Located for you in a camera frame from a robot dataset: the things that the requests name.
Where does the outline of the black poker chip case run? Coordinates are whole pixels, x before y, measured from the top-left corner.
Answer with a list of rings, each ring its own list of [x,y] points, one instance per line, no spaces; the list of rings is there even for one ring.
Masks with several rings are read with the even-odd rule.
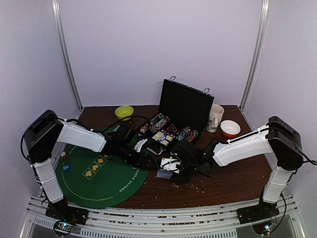
[[[141,125],[137,131],[149,140],[151,146],[163,149],[166,153],[169,153],[179,142],[176,137],[185,127],[190,127],[192,130],[198,131],[198,136],[192,142],[195,143],[207,125],[213,101],[214,96],[208,92],[200,91],[171,79],[165,79],[163,81],[158,113],[156,113],[156,115],[162,113],[163,117],[169,117],[170,121],[159,131],[172,136],[173,140],[167,146],[164,146],[152,139],[156,133],[152,133],[151,129],[146,133],[141,133],[139,131],[140,128],[147,122]],[[178,128],[177,134],[166,132],[166,129],[171,124],[174,124]]]

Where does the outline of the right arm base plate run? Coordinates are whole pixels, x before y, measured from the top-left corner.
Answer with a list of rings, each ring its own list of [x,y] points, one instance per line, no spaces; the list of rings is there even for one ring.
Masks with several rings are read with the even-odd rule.
[[[270,218],[272,215],[279,215],[279,209],[275,205],[255,205],[245,208],[239,208],[237,217],[240,224],[252,223],[259,220]]]

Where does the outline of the grey playing card deck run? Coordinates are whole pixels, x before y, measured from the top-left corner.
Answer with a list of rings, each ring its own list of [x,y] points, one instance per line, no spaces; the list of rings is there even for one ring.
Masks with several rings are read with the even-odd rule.
[[[158,170],[156,177],[161,179],[170,179],[172,177],[173,172],[166,170]]]

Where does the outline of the small poker chip stack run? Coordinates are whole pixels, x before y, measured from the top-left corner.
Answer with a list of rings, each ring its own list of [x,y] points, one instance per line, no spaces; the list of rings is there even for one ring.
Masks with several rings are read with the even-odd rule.
[[[64,160],[64,161],[67,161],[67,159],[68,159],[68,153],[65,152],[65,151],[62,151],[62,152],[60,153],[60,158],[61,158],[62,160]]]

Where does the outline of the blue small blind button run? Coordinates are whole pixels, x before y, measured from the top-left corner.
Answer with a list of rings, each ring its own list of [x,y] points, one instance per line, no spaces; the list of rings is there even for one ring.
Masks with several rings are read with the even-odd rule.
[[[62,171],[64,173],[70,171],[70,169],[71,169],[71,166],[69,164],[65,164],[65,165],[62,166]]]

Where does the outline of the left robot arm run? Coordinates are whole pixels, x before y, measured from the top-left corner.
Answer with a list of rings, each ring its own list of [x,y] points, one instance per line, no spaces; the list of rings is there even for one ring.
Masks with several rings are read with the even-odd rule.
[[[52,165],[53,150],[57,143],[114,155],[132,168],[158,169],[158,164],[147,150],[149,142],[146,136],[125,124],[113,131],[107,128],[92,129],[77,119],[60,118],[53,110],[46,110],[23,132],[20,151],[33,169],[49,208],[60,220],[67,220],[71,216],[71,209]]]

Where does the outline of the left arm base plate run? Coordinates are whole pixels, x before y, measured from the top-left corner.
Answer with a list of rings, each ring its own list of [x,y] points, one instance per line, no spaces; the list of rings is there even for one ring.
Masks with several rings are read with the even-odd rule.
[[[56,212],[53,208],[46,209],[45,215],[57,220],[66,221],[72,224],[85,225],[89,211],[83,208],[67,207],[66,212]]]

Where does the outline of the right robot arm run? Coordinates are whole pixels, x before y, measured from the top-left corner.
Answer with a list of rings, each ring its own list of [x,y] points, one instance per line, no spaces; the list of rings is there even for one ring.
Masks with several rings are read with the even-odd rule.
[[[252,215],[264,219],[279,213],[277,201],[292,175],[304,163],[299,133],[279,117],[270,117],[266,125],[232,140],[212,139],[203,150],[182,140],[172,149],[173,161],[165,168],[173,172],[171,178],[174,182],[188,183],[195,173],[210,177],[214,164],[224,167],[269,153],[275,155],[277,162],[262,190],[258,205],[237,211],[239,217],[244,219],[249,219]]]

